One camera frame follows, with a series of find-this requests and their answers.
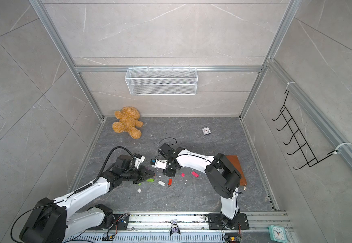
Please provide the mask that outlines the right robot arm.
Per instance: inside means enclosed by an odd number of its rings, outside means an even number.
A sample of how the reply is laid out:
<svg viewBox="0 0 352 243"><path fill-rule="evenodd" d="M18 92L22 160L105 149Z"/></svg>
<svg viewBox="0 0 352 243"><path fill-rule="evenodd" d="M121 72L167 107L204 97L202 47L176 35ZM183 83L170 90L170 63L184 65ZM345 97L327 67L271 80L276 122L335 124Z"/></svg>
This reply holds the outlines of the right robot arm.
<svg viewBox="0 0 352 243"><path fill-rule="evenodd" d="M221 197L221 218L228 223L239 213L238 194L241 173L223 154L205 156L185 148L172 148L164 143L158 149L158 156L150 161L154 168L162 169L163 174L175 177L176 171L186 167L204 173L215 192Z"/></svg>

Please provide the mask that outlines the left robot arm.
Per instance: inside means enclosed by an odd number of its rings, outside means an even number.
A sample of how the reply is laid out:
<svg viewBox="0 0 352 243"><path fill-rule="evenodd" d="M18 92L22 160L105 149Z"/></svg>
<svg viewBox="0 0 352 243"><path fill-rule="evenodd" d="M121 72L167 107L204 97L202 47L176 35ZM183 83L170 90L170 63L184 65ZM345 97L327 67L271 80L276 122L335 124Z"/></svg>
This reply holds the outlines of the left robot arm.
<svg viewBox="0 0 352 243"><path fill-rule="evenodd" d="M139 184L155 173L142 165L144 157L118 156L116 162L100 174L96 181L55 199L43 198L32 210L19 234L23 243L61 243L92 227L110 229L115 217L113 210L98 204L81 212L81 208L105 195L123 181Z"/></svg>

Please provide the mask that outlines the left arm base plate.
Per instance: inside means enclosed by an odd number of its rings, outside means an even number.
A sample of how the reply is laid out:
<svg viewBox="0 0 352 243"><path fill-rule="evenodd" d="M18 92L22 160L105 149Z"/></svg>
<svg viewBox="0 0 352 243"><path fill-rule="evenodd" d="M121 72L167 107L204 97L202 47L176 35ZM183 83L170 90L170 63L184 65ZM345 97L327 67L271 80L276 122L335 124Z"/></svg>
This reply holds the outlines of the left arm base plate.
<svg viewBox="0 0 352 243"><path fill-rule="evenodd" d="M108 215L101 225L91 227L88 230L127 230L129 217L129 213Z"/></svg>

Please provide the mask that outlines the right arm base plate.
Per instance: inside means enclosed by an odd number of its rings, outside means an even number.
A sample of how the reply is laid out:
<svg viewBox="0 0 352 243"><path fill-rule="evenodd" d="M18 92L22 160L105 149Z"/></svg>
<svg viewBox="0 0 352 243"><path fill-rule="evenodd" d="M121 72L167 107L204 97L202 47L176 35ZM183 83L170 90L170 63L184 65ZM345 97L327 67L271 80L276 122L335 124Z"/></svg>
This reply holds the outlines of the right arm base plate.
<svg viewBox="0 0 352 243"><path fill-rule="evenodd" d="M208 214L206 220L210 230L215 229L231 229L231 230L248 230L250 229L248 218L246 214L237 213L233 219L228 219L222 213Z"/></svg>

